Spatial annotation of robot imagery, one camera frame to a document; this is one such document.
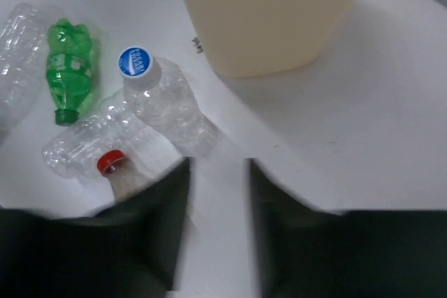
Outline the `green plastic bottle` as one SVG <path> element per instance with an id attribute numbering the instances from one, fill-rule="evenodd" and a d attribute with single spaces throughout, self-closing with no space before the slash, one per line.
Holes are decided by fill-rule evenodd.
<path id="1" fill-rule="evenodd" d="M 58 126 L 74 124 L 92 88 L 93 40 L 86 24 L 63 17 L 47 32 L 46 80 L 56 106 Z"/>

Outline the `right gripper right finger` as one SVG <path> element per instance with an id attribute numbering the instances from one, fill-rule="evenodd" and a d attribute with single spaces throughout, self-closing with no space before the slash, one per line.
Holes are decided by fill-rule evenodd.
<path id="1" fill-rule="evenodd" d="M 445 297 L 446 212 L 321 211 L 248 162 L 262 297 Z"/>

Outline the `clear bottle blue cap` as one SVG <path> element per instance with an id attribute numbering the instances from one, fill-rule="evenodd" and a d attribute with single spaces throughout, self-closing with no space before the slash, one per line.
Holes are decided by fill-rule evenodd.
<path id="1" fill-rule="evenodd" d="M 142 47 L 129 47 L 118 58 L 129 108 L 185 156 L 211 154 L 217 129 L 201 111 L 181 68 Z"/>

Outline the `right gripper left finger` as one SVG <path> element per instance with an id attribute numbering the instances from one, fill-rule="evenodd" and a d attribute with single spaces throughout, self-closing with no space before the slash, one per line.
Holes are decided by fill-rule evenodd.
<path id="1" fill-rule="evenodd" d="M 93 216 L 2 210 L 1 296 L 165 297 L 175 288 L 190 163 Z"/>

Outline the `red cap labelled bottle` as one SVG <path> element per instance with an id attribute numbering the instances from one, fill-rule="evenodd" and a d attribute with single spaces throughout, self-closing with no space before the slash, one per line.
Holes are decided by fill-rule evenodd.
<path id="1" fill-rule="evenodd" d="M 143 211 L 164 211 L 166 207 L 173 207 L 176 212 L 182 213 L 187 193 L 177 182 L 171 184 L 167 180 L 178 165 L 179 160 L 174 160 L 152 176 L 123 151 L 114 149 L 103 154 L 96 167 L 110 184 L 114 204 L 98 212 L 98 215 L 135 215 Z"/>

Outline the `long clear bottle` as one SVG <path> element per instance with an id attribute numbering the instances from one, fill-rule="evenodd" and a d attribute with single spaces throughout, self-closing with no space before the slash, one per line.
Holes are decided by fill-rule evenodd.
<path id="1" fill-rule="evenodd" d="M 48 25 L 44 14 L 19 3 L 1 25 L 1 131 L 16 126 L 45 79 Z"/>

